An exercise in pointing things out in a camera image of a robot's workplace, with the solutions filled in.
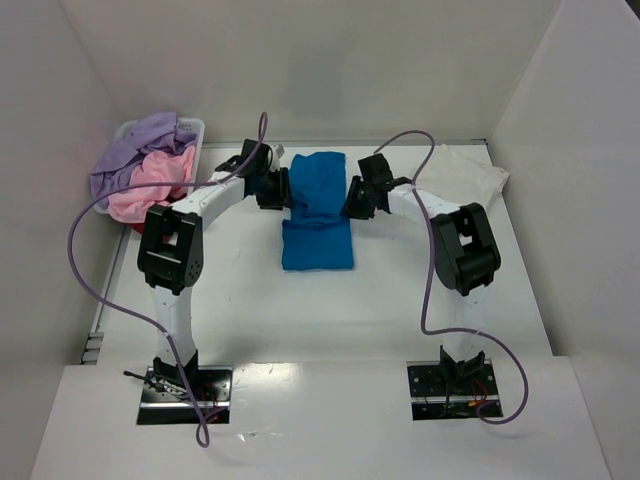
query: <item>blue fabric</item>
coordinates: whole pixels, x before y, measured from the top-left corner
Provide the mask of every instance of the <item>blue fabric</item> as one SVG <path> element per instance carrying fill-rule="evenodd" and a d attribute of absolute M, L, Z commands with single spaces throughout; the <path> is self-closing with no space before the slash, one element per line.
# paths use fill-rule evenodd
<path fill-rule="evenodd" d="M 352 269 L 351 224 L 340 215 L 347 195 L 344 154 L 296 155 L 289 184 L 294 208 L 282 222 L 282 268 Z"/>

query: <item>white plastic basket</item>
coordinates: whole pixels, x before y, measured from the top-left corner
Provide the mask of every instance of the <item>white plastic basket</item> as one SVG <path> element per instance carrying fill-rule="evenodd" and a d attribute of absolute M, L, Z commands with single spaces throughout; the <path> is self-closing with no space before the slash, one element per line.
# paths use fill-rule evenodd
<path fill-rule="evenodd" d="M 138 123 L 138 120 L 131 120 L 120 125 L 120 128 L 118 128 L 118 131 L 116 132 L 113 139 L 119 140 L 121 138 L 124 138 L 124 136 L 129 133 L 129 130 L 131 130 L 131 127 L 133 127 L 136 123 Z M 193 132 L 198 136 L 196 140 L 196 156 L 193 159 L 193 178 L 191 179 L 191 181 L 195 181 L 196 172 L 198 171 L 198 164 L 200 163 L 202 139 L 204 138 L 204 122 L 199 118 L 179 117 L 178 128 L 181 128 L 182 130 L 186 130 L 188 132 Z M 193 192 L 193 187 L 189 187 L 189 189 L 187 190 L 187 195 L 191 192 Z M 109 213 L 105 209 L 101 208 L 98 204 L 94 205 L 93 208 L 98 213 Z"/>

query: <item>pink cloth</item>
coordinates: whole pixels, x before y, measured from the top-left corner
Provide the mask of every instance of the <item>pink cloth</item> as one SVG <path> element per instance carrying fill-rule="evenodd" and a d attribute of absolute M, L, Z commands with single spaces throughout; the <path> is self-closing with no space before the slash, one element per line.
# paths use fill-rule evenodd
<path fill-rule="evenodd" d="M 182 155 L 172 156 L 157 150 L 147 155 L 131 173 L 129 185 L 151 182 L 190 182 L 196 147 L 187 148 Z M 141 223 L 152 205 L 169 205 L 167 198 L 177 198 L 186 188 L 143 187 L 109 197 L 109 214 L 123 223 Z"/>

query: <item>gray wall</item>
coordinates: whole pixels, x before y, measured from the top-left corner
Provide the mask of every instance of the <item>gray wall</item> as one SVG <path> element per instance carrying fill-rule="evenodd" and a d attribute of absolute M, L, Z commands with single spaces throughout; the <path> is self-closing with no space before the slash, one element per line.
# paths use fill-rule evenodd
<path fill-rule="evenodd" d="M 14 480 L 29 478 L 95 311 L 71 278 L 66 233 L 118 115 L 55 0 L 0 2 L 0 63 L 0 476 Z M 94 215 L 77 240 L 98 286 L 109 224 Z"/>
<path fill-rule="evenodd" d="M 536 298 L 611 472 L 640 471 L 640 21 L 564 0 L 490 139 Z"/>
<path fill-rule="evenodd" d="M 128 117 L 177 109 L 208 141 L 245 138 L 262 110 L 272 139 L 486 138 L 558 4 L 61 2 Z"/>

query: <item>purple cloth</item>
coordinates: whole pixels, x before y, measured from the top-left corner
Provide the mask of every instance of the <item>purple cloth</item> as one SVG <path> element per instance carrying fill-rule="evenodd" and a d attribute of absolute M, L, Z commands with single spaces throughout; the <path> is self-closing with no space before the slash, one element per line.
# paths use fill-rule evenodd
<path fill-rule="evenodd" d="M 94 167 L 89 176 L 91 196 L 95 199 L 129 185 L 131 172 L 149 153 L 162 150 L 182 155 L 187 147 L 196 144 L 197 137 L 195 133 L 178 128 L 175 112 L 156 113 L 140 120 L 124 138 L 109 145 Z M 106 210 L 108 198 L 98 205 Z"/>

